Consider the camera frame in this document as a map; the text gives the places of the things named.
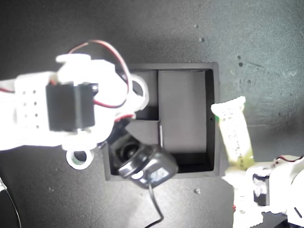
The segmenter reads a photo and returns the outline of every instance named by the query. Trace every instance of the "black camera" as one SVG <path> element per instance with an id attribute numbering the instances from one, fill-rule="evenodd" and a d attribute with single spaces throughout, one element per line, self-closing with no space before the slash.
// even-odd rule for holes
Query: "black camera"
<path id="1" fill-rule="evenodd" d="M 146 145 L 134 138 L 126 126 L 130 119 L 116 122 L 107 143 L 119 161 L 119 175 L 148 189 L 173 177 L 178 166 L 172 155 L 159 145 Z"/>

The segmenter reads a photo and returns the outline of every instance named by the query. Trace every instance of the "black box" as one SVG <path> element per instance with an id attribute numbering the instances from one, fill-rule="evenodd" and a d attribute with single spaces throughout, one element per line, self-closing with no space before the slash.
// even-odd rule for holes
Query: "black box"
<path id="1" fill-rule="evenodd" d="M 127 130 L 172 154 L 179 166 L 176 178 L 217 176 L 221 139 L 211 111 L 219 103 L 217 63 L 138 64 L 130 71 L 147 82 L 150 101 Z M 106 179 L 121 180 L 111 151 L 105 150 Z"/>
<path id="2" fill-rule="evenodd" d="M 46 92 L 51 131 L 74 131 L 95 125 L 94 92 L 90 84 L 49 84 Z"/>

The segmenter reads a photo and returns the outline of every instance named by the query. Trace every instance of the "small debris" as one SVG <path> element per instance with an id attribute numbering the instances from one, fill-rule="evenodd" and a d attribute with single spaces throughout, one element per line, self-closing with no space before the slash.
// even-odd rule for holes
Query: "small debris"
<path id="1" fill-rule="evenodd" d="M 199 188 L 196 188 L 196 189 L 194 190 L 194 193 L 200 194 L 200 189 L 199 189 Z"/>

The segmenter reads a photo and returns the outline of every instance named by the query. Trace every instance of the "table surface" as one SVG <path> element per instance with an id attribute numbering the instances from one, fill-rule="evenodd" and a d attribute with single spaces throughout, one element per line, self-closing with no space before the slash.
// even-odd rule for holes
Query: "table surface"
<path id="1" fill-rule="evenodd" d="M 128 63 L 215 61 L 221 101 L 247 98 L 256 161 L 300 155 L 303 10 L 301 0 L 3 0 L 0 77 L 55 71 L 57 55 L 92 38 L 111 42 Z M 105 56 L 96 46 L 83 51 Z M 223 152 L 220 172 L 226 167 Z M 102 153 L 83 171 L 69 167 L 60 147 L 0 153 L 0 176 L 24 228 L 142 228 L 158 219 L 147 191 L 128 181 L 105 181 L 104 174 Z M 169 180 L 155 194 L 165 215 L 155 227 L 232 226 L 233 191 L 220 177 Z M 0 211 L 2 227 L 15 222 L 8 207 Z M 266 214 L 258 227 L 283 219 Z"/>

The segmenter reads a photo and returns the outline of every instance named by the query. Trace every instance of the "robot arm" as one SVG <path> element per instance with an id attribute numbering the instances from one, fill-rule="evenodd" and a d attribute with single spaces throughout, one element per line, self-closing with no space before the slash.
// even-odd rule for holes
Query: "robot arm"
<path id="1" fill-rule="evenodd" d="M 303 156 L 280 156 L 246 171 L 230 167 L 223 179 L 234 187 L 234 228 L 262 223 L 262 212 L 283 213 L 289 223 L 304 226 Z"/>
<path id="2" fill-rule="evenodd" d="M 108 138 L 115 120 L 134 117 L 146 107 L 148 87 L 131 75 L 126 84 L 113 64 L 89 55 L 61 55 L 57 62 L 63 64 L 58 72 L 0 81 L 0 150 L 62 145 L 68 163 L 85 169 L 93 160 L 92 149 Z M 133 81 L 142 87 L 142 96 L 133 91 Z M 78 151 L 86 153 L 85 162 L 74 156 Z"/>
<path id="3" fill-rule="evenodd" d="M 304 157 L 279 156 L 272 162 L 254 162 L 243 115 L 245 98 L 214 104 L 231 165 L 223 179 L 234 188 L 233 228 L 263 222 L 262 212 L 283 213 L 288 222 L 304 226 Z"/>

